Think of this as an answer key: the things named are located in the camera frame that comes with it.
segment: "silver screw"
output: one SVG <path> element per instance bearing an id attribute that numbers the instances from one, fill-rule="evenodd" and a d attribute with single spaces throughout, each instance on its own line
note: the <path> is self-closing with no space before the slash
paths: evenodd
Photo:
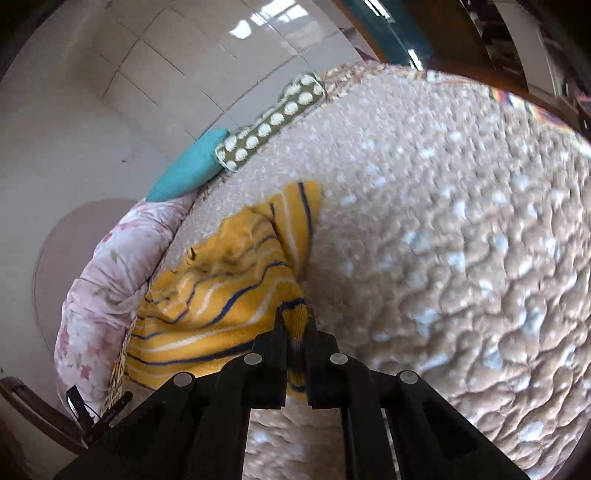
<path id="1" fill-rule="evenodd" d="M 344 365 L 349 361 L 349 357 L 346 356 L 344 353 L 333 353 L 330 356 L 330 361 L 335 365 Z"/>
<path id="2" fill-rule="evenodd" d="M 262 362 L 262 356 L 258 353 L 247 353 L 244 356 L 244 363 L 247 365 L 258 365 Z"/>
<path id="3" fill-rule="evenodd" d="M 187 385 L 191 384 L 191 382 L 193 381 L 193 377 L 191 376 L 191 374 L 188 374 L 187 372 L 181 372 L 174 376 L 173 381 L 177 387 L 186 387 Z"/>
<path id="4" fill-rule="evenodd" d="M 418 375 L 411 370 L 405 370 L 400 374 L 400 380 L 406 384 L 412 385 L 413 383 L 418 382 Z"/>

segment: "white floor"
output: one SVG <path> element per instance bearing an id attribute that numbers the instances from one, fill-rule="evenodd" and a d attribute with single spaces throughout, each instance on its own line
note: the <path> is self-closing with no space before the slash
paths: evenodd
<path id="1" fill-rule="evenodd" d="M 311 0 L 68 0 L 0 83 L 0 374 L 58 405 L 32 284 L 61 217 L 145 196 L 212 125 L 248 124 L 293 76 L 357 60 Z M 0 417 L 32 478 L 71 459 L 4 401 Z"/>

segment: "polka dot pillow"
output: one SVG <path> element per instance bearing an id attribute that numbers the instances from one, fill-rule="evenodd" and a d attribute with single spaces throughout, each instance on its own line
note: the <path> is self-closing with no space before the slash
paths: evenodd
<path id="1" fill-rule="evenodd" d="M 326 89 L 318 75 L 304 73 L 296 77 L 285 87 L 276 105 L 253 125 L 234 132 L 216 147 L 218 162 L 230 171 L 237 171 L 283 127 L 325 98 Z"/>

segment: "pillow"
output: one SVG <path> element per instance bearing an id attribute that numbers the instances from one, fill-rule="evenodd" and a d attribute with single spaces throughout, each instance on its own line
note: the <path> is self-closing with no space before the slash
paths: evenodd
<path id="1" fill-rule="evenodd" d="M 224 168 L 236 171 L 271 137 L 313 105 L 326 99 L 324 83 L 315 73 L 297 76 L 283 90 L 278 102 L 253 125 L 241 128 L 215 147 L 215 156 Z"/>
<path id="2" fill-rule="evenodd" d="M 225 128 L 205 132 L 160 177 L 148 193 L 146 201 L 165 202 L 203 185 L 222 169 L 214 150 L 228 136 Z"/>
<path id="3" fill-rule="evenodd" d="M 96 246 L 61 307 L 54 361 L 58 393 L 76 385 L 99 411 L 127 328 L 196 193 L 138 202 Z"/>

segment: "pink floral cushion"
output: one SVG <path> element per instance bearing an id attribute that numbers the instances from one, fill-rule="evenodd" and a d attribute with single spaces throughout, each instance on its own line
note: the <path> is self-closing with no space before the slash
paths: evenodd
<path id="1" fill-rule="evenodd" d="M 76 385 L 91 408 L 102 406 L 126 330 L 195 197 L 142 200 L 96 246 L 61 308 L 54 360 L 62 401 Z"/>

